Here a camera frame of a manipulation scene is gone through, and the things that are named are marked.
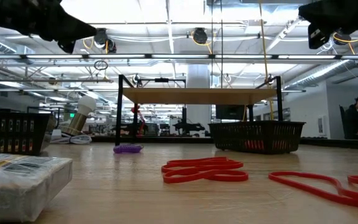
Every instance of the white package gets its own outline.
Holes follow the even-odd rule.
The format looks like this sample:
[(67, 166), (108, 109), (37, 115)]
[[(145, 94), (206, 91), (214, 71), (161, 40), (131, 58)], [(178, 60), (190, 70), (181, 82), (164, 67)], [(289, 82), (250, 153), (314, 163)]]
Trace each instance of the white package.
[(72, 178), (72, 160), (0, 154), (0, 223), (33, 222)]

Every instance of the ceiling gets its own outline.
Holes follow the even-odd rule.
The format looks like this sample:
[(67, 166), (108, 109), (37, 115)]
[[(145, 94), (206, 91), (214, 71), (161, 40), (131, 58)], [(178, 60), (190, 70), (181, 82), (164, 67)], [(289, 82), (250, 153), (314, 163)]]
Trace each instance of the ceiling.
[[(263, 38), (261, 34), (260, 14), (258, 4), (245, 4), (241, 2), (255, 3), (257, 1), (246, 0), (222, 0), (222, 12), (220, 1), (215, 1), (213, 10), (211, 5), (205, 5), (203, 0), (63, 0), (61, 5), (67, 13), (87, 22), (95, 27), (105, 27), (108, 35), (117, 46), (117, 54), (262, 54)], [(307, 21), (297, 21), (298, 7), (310, 1), (284, 0), (279, 4), (264, 4), (262, 17), (265, 21), (264, 35), (266, 46), (275, 41), (275, 37), (283, 30), (291, 26), (293, 29), (284, 35), (267, 53), (268, 54), (335, 54), (330, 47), (311, 50), (308, 47)], [(187, 34), (196, 27), (203, 27), (211, 42), (209, 51), (205, 45), (197, 45), (193, 39), (187, 38)], [(358, 32), (352, 34), (358, 38)], [(55, 42), (47, 42), (37, 36), (26, 37), (20, 33), (0, 28), (0, 41), (8, 46), (24, 45), (32, 49), (36, 54), (64, 54)], [(338, 54), (349, 54), (347, 45), (333, 45)], [(91, 39), (79, 40), (76, 43), (74, 54), (103, 54), (104, 52), (92, 44)], [(188, 62), (185, 60), (153, 61), (131, 60), (128, 66), (126, 60), (114, 60), (106, 72), (100, 72), (98, 78), (107, 77), (112, 82), (118, 74), (124, 74), (129, 78), (139, 74), (145, 78), (168, 77), (186, 78)], [(214, 75), (220, 75), (221, 62), (207, 63), (213, 69)], [(0, 62), (0, 66), (8, 69), (16, 75), (24, 77), (23, 66), (7, 66)], [(312, 69), (317, 64), (310, 63), (270, 63), (267, 65), (268, 73), (281, 75), (288, 82)], [(66, 78), (76, 79), (76, 83), (51, 86), (41, 83), (43, 88), (112, 88), (115, 83), (81, 83), (90, 78), (93, 67), (78, 66), (50, 66), (42, 67), (32, 65), (28, 72), (32, 78)], [(258, 63), (241, 63), (241, 61), (225, 62), (222, 72), (228, 75), (228, 82), (223, 83), (224, 88), (252, 88), (264, 82), (265, 65)], [(149, 83), (148, 87), (174, 87), (163, 83)], [(99, 93), (105, 100), (115, 102), (116, 93)]]

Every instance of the wooden shelf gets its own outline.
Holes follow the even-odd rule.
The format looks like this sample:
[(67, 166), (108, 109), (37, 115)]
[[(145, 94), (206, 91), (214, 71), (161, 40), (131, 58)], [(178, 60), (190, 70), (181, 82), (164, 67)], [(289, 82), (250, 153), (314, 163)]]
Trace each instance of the wooden shelf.
[(251, 105), (276, 95), (271, 89), (124, 88), (134, 103)]

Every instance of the red rubber band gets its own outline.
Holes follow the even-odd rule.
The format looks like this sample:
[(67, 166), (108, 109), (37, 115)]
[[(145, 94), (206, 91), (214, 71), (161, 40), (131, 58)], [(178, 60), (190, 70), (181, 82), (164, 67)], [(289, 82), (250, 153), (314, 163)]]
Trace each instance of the red rubber band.
[[(317, 189), (316, 187), (312, 187), (312, 186), (309, 186), (306, 184), (301, 184), (294, 180), (288, 180), (283, 177), (279, 177), (279, 176), (283, 176), (283, 175), (305, 177), (305, 178), (309, 178), (309, 179), (318, 179), (318, 180), (328, 181), (329, 183), (333, 184), (333, 186), (335, 186), (335, 188), (338, 191), (338, 195), (329, 193), (329, 192), (321, 190), (321, 189)], [(300, 190), (307, 191), (309, 193), (312, 193), (319, 197), (328, 199), (330, 201), (341, 203), (344, 205), (358, 207), (358, 192), (344, 189), (342, 187), (340, 181), (338, 181), (335, 178), (328, 177), (325, 175), (309, 174), (309, 173), (302, 173), (302, 172), (292, 172), (292, 171), (272, 172), (272, 173), (269, 173), (268, 177), (270, 180), (274, 180), (279, 183), (289, 185), (291, 187), (295, 187)], [(358, 176), (349, 176), (348, 181), (349, 181), (349, 183), (358, 184)]]
[(231, 170), (243, 166), (242, 162), (233, 161), (226, 157), (212, 157), (204, 159), (184, 159), (168, 161), (161, 167), (163, 180), (168, 184), (183, 183), (200, 179), (238, 182), (248, 180), (248, 173)]

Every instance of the wooden platform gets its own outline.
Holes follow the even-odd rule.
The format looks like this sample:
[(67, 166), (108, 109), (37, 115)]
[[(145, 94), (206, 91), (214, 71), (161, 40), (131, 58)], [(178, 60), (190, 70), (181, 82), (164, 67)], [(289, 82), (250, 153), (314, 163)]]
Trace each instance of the wooden platform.
[(270, 89), (124, 88), (134, 103), (251, 105), (275, 95)]
[[(141, 154), (114, 155), (112, 147), (49, 146), (49, 156), (74, 159), (73, 180), (36, 223), (358, 223), (358, 208), (267, 178), (275, 170), (315, 172), (336, 177), (347, 187), (346, 175), (358, 174), (357, 149), (301, 146), (292, 154), (264, 156), (220, 151), (211, 144), (146, 144)], [(213, 156), (243, 161), (250, 180), (162, 182), (160, 167), (168, 160)], [(334, 191), (324, 182), (297, 180)]]

